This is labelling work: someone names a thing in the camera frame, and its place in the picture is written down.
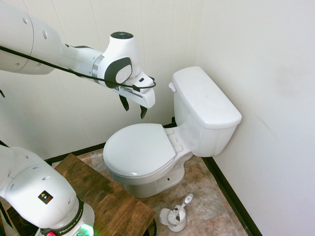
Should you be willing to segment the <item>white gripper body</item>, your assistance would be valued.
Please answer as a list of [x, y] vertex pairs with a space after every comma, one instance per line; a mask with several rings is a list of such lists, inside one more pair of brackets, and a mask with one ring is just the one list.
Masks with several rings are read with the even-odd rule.
[[138, 75], [126, 80], [124, 86], [114, 88], [112, 91], [149, 109], [155, 104], [155, 92], [153, 88], [147, 87], [153, 85], [153, 79], [141, 71]]

